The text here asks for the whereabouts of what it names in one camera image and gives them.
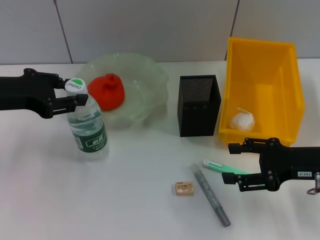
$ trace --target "white ball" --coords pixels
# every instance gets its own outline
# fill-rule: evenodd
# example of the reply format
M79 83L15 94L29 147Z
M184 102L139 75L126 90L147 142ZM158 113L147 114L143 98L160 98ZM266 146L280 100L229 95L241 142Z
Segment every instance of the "white ball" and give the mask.
M243 132L251 132L255 126L255 118L250 112L240 112L230 121L230 127Z

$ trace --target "white table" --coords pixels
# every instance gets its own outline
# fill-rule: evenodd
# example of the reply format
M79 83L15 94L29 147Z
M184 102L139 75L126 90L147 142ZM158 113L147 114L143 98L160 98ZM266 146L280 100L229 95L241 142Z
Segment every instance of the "white table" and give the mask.
M183 75L216 74L224 95L226 62L159 63L169 74L167 108L143 124L111 129L105 161L77 159L63 116L0 111L0 239L3 240L270 240L318 239L320 195L313 181L287 181L277 192L240 192L202 169L232 225L223 228L190 171L202 159L259 172L258 154L230 155L212 137L179 137L177 102ZM81 64L5 65L71 78ZM305 114L295 146L320 146L320 59L299 60ZM194 196L175 196L193 181Z

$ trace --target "green bottle label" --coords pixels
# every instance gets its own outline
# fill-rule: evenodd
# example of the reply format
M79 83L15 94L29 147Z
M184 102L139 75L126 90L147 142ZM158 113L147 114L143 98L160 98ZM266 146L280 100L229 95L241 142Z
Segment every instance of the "green bottle label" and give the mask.
M99 131L89 136L74 135L74 139L79 149L85 153L94 153L101 150L108 141L105 124Z

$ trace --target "eraser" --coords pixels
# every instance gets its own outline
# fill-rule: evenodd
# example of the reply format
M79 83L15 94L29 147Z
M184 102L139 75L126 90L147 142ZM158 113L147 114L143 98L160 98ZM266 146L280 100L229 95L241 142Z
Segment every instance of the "eraser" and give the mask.
M191 181L176 182L175 192L177 196L192 196L194 194L194 184Z

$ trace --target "robotic arm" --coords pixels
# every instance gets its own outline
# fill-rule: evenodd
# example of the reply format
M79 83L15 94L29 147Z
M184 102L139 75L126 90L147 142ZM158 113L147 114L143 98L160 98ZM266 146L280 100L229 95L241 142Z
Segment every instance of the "robotic arm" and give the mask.
M58 74L24 69L18 77L0 77L0 110L28 109L44 119L74 112L86 105L88 95L56 98L54 89L65 89L66 81Z
M225 184L238 183L239 190L277 191L280 185L291 179L314 180L315 188L307 191L314 195L320 193L320 147L287 147L278 138L246 138L242 145L230 143L230 154L260 154L261 173L234 174L222 173Z

